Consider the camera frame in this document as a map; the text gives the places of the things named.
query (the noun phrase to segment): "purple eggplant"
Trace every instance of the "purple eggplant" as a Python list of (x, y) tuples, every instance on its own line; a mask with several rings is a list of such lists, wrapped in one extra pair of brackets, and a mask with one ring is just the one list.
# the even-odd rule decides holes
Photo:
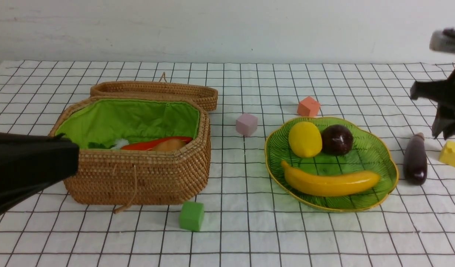
[(413, 135), (405, 148), (403, 173), (411, 184), (422, 185), (427, 179), (427, 154), (421, 132)]

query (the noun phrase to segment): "table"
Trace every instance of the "table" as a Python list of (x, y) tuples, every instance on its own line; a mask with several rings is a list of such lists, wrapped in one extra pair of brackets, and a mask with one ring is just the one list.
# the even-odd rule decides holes
[[(455, 168), (437, 161), (436, 105), (412, 102), (415, 79), (444, 79), (453, 64), (186, 64), (6, 61), (0, 65), (0, 132), (46, 135), (59, 114), (105, 81), (158, 81), (219, 90), (210, 113), (212, 164), (202, 232), (178, 228), (180, 206), (75, 203), (62, 183), (0, 217), (0, 267), (455, 267)], [(325, 213), (299, 204), (269, 178), (266, 137), (314, 96), (337, 116), (383, 138), (399, 169), (423, 132), (429, 179), (400, 181), (379, 207)], [(253, 137), (235, 121), (259, 118)]]

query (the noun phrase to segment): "orange cube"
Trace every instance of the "orange cube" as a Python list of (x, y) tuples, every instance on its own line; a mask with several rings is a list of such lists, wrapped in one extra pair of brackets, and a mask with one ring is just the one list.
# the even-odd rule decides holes
[(316, 117), (319, 107), (320, 103), (309, 96), (298, 103), (297, 113), (302, 117)]

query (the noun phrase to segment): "pink cube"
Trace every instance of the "pink cube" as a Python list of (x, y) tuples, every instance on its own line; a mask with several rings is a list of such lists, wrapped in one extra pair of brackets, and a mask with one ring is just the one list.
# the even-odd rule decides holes
[(236, 131), (244, 136), (251, 136), (258, 126), (258, 118), (252, 114), (244, 113), (236, 120)]

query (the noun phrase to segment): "basket string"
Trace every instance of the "basket string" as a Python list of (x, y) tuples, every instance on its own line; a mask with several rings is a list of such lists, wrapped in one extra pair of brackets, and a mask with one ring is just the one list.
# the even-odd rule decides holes
[(132, 198), (127, 202), (126, 205), (119, 207), (119, 208), (114, 208), (114, 210), (112, 211), (114, 214), (118, 214), (119, 212), (125, 211), (131, 207), (132, 201), (134, 201), (134, 198), (136, 197), (136, 194), (137, 194), (137, 184), (138, 184), (137, 183), (137, 168), (134, 165), (134, 194), (132, 194)]
[(165, 77), (165, 71), (162, 73), (162, 76), (160, 76), (160, 80), (158, 80), (158, 82), (161, 82), (162, 79), (165, 80), (165, 83), (168, 83), (167, 78)]

